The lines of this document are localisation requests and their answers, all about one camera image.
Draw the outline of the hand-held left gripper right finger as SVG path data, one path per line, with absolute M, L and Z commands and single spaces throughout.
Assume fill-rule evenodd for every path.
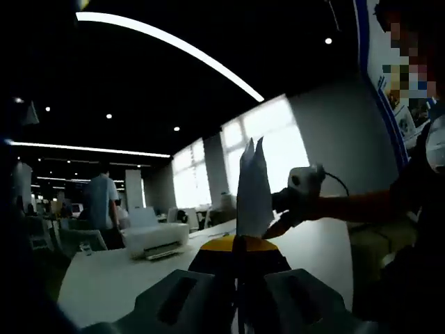
M 378 333 L 353 316 L 343 297 L 304 269 L 292 269 L 279 248 L 246 240 L 243 307 L 252 333 Z

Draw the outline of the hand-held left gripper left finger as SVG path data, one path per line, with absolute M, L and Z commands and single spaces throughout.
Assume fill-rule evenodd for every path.
M 234 313 L 234 252 L 225 235 L 199 249 L 188 271 L 176 269 L 136 297 L 133 310 L 84 333 L 230 333 Z

